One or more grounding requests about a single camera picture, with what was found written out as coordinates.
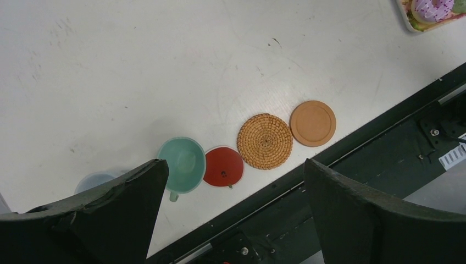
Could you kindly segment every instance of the light blue cup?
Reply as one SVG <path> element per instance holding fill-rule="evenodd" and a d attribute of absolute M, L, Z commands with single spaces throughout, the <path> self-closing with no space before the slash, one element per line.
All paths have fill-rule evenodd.
<path fill-rule="evenodd" d="M 77 185 L 74 194 L 82 193 L 96 186 L 109 182 L 117 176 L 111 172 L 95 172 L 85 176 Z"/>
<path fill-rule="evenodd" d="M 176 202 L 179 194 L 189 193 L 202 182 L 206 173 L 206 154 L 189 137 L 174 137 L 165 142 L 157 158 L 166 160 L 169 175 L 166 189 L 170 191 L 170 201 Z"/>

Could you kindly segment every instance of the red plastic disc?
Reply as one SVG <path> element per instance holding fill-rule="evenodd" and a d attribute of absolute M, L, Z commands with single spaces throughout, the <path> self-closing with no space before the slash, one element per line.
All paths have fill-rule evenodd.
<path fill-rule="evenodd" d="M 212 186 L 231 187 L 243 176 L 245 165 L 240 154 L 229 147 L 217 147 L 206 154 L 204 181 Z"/>

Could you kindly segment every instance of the green bowl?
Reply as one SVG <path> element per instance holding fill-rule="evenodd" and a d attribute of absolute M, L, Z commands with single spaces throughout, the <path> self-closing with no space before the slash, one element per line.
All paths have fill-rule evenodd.
<path fill-rule="evenodd" d="M 206 173 L 206 154 L 202 147 L 189 137 L 174 137 L 165 142 L 157 158 L 166 160 L 169 168 L 167 185 L 170 201 L 178 194 L 189 193 L 202 182 Z"/>

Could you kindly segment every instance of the screw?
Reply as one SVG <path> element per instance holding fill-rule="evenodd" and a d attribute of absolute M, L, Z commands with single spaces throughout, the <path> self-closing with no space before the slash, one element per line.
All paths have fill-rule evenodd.
<path fill-rule="evenodd" d="M 433 129 L 433 130 L 430 131 L 430 134 L 432 136 L 438 136 L 438 135 L 440 135 L 440 131 L 438 129 Z"/>
<path fill-rule="evenodd" d="M 249 250 L 247 249 L 247 247 L 243 247 L 243 248 L 241 249 L 241 254 L 242 254 L 243 256 L 246 256 L 248 253 L 249 253 Z"/>

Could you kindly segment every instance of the terracotta coaster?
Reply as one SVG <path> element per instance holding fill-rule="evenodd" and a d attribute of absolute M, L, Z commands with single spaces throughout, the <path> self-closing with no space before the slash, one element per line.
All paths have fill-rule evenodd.
<path fill-rule="evenodd" d="M 290 156 L 293 137 L 280 118 L 258 114 L 241 127 L 236 143 L 246 163 L 257 169 L 273 169 Z"/>
<path fill-rule="evenodd" d="M 232 187 L 243 176 L 245 164 L 240 154 L 229 147 L 217 147 L 206 154 L 204 181 L 212 186 Z"/>
<path fill-rule="evenodd" d="M 328 105 L 319 101 L 308 101 L 293 111 L 290 127 L 299 143 L 318 147 L 327 143 L 334 135 L 336 118 Z"/>

